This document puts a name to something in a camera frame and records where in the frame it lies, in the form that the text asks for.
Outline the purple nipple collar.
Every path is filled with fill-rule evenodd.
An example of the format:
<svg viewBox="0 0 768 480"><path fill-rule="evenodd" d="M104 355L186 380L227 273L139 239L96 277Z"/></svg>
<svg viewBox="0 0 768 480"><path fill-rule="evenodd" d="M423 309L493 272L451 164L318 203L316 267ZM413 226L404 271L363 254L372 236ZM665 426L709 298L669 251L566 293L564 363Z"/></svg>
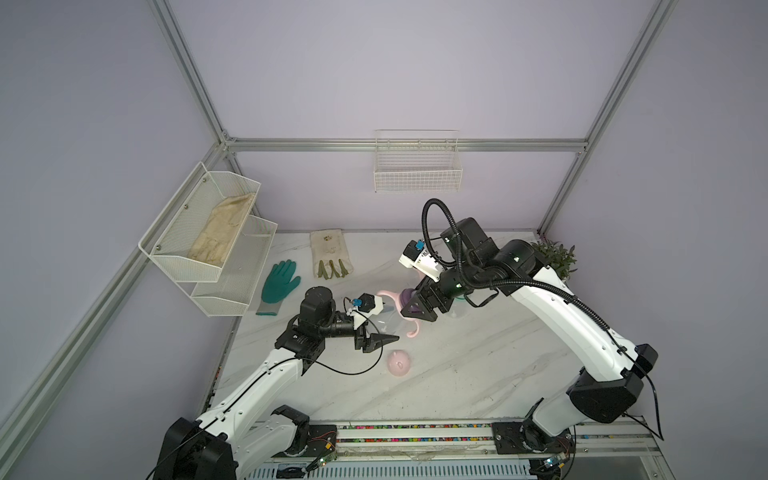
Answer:
<svg viewBox="0 0 768 480"><path fill-rule="evenodd" d="M401 304L401 309L403 308L408 309L413 305L414 294L415 294L415 290L412 288L406 288L400 293L399 301Z"/></svg>

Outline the clear baby bottle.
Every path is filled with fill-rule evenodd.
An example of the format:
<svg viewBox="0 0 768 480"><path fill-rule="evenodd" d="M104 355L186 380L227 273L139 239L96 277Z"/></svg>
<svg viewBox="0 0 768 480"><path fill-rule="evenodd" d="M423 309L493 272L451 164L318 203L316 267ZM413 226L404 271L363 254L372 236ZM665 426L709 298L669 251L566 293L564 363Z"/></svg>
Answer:
<svg viewBox="0 0 768 480"><path fill-rule="evenodd" d="M383 334L399 335L406 326L404 320L394 305L385 304L381 313L376 316L376 325Z"/></svg>

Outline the pink bottle cap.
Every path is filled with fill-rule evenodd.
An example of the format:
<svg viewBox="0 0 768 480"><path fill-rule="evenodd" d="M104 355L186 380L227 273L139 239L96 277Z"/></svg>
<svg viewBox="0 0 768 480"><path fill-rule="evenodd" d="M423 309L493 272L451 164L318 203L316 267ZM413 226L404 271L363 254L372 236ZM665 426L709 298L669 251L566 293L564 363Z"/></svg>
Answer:
<svg viewBox="0 0 768 480"><path fill-rule="evenodd" d="M388 371L395 377L403 377L411 370L411 358L403 350L392 351L387 357Z"/></svg>

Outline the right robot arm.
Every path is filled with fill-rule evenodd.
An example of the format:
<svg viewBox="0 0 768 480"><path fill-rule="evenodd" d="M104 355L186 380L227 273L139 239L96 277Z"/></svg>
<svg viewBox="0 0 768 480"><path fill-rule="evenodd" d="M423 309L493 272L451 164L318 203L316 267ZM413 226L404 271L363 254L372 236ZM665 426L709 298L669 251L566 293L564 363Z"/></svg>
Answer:
<svg viewBox="0 0 768 480"><path fill-rule="evenodd" d="M640 398L658 359L649 344L618 334L571 292L533 244L513 239L499 247L473 218L444 230L440 240L453 258L437 257L430 240L412 240L400 257L422 274L401 309L409 319L436 321L455 299L488 289L534 313L581 361L576 379L539 400L517 424L523 448L539 451L584 420L610 424Z"/></svg>

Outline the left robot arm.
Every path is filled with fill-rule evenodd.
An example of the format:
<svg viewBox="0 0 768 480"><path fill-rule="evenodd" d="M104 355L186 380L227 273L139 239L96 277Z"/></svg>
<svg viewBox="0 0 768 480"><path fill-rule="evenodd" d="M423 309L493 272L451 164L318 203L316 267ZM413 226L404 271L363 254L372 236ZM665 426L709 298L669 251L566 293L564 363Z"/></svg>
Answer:
<svg viewBox="0 0 768 480"><path fill-rule="evenodd" d="M317 364L329 338L350 338L363 353L382 351L397 336L367 328L384 309L364 293L339 311L331 290L306 291L299 312L255 371L194 420L179 418L166 431L151 479L243 479L277 454L297 456L310 442L310 418L272 405Z"/></svg>

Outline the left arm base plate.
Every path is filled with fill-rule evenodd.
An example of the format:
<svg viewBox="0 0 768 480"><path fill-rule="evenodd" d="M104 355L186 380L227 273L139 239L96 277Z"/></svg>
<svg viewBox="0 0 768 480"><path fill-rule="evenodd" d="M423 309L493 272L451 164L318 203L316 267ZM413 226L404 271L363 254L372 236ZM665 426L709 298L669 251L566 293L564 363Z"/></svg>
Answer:
<svg viewBox="0 0 768 480"><path fill-rule="evenodd" d="M307 424L297 428L293 442L283 452L288 457L321 457L334 451L338 429L332 424Z"/></svg>

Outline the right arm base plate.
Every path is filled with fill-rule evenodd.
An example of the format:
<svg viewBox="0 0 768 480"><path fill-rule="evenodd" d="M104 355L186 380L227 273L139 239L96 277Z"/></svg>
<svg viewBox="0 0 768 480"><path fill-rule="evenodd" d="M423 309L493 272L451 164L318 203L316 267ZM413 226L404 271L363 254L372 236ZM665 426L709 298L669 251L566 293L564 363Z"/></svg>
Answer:
<svg viewBox="0 0 768 480"><path fill-rule="evenodd" d="M496 452L510 454L569 454L574 448L573 437L566 431L550 436L532 421L494 422L491 424Z"/></svg>

